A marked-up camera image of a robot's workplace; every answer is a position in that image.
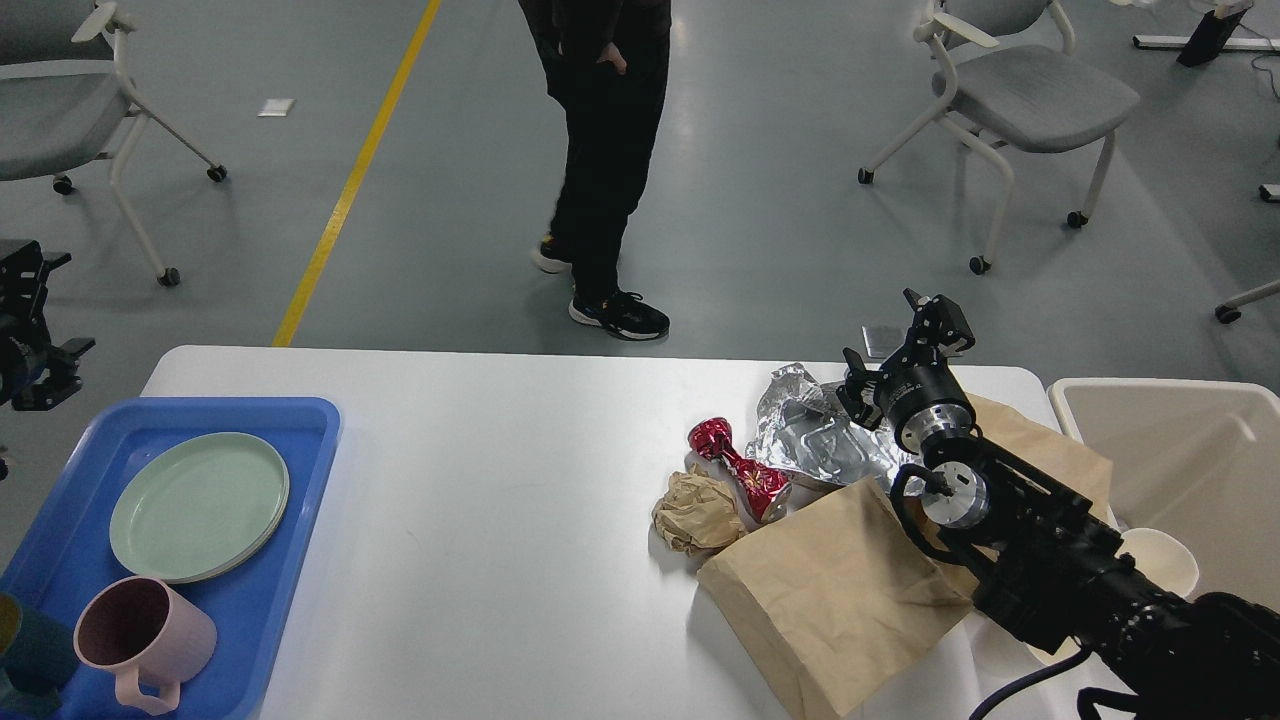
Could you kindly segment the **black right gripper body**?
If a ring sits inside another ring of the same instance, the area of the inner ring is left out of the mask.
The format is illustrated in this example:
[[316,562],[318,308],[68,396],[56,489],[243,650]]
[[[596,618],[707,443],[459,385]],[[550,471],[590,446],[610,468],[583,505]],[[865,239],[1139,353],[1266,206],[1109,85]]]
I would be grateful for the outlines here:
[[946,365],[891,370],[876,389],[876,406],[909,454],[922,452],[931,438],[969,436],[977,425],[969,397]]

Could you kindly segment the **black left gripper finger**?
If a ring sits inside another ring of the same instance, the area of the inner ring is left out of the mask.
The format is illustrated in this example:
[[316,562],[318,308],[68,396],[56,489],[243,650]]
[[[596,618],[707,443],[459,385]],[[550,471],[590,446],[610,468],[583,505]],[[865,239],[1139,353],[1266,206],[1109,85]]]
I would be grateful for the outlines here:
[[46,377],[18,389],[12,406],[19,413],[49,411],[83,387],[78,375],[81,359],[96,345],[96,338],[72,338],[61,346],[47,348],[44,370]]
[[50,274],[72,260],[69,252],[45,252],[33,240],[1,241],[1,311],[24,325],[47,331],[44,314]]

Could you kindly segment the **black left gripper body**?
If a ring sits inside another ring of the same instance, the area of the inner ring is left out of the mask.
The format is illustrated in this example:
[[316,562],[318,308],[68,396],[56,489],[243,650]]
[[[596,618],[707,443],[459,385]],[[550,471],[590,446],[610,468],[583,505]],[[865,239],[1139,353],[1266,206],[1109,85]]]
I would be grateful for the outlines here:
[[3,309],[3,404],[14,409],[41,409],[35,386],[41,377],[41,325],[35,306]]

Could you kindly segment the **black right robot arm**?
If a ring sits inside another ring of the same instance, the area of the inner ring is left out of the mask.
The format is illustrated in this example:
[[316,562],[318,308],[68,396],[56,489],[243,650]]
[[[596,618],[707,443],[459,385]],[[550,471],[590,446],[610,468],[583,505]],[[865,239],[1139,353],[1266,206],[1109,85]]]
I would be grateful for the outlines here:
[[888,423],[915,456],[893,477],[890,506],[919,551],[975,577],[975,609],[1018,641],[1046,652],[1069,638],[1079,646],[996,691],[973,717],[1098,656],[1126,691],[1080,689],[1082,719],[1103,707],[1135,719],[1275,719],[1276,612],[1224,592],[1187,601],[1153,583],[1084,495],[983,434],[948,368],[975,342],[960,306],[904,295],[913,320],[902,346],[877,369],[844,350],[836,391],[854,423]]

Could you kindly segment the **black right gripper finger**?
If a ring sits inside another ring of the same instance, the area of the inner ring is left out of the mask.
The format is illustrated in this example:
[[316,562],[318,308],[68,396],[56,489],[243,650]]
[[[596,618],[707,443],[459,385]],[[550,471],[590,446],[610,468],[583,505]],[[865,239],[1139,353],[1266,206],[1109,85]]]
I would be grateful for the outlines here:
[[913,310],[910,327],[902,345],[887,359],[887,370],[916,366],[942,366],[974,347],[977,338],[963,309],[945,295],[925,296],[914,290],[902,291]]
[[852,424],[868,432],[877,430],[883,411],[876,401],[876,391],[884,377],[879,370],[868,369],[863,356],[850,347],[842,348],[842,356],[847,370],[836,397]]

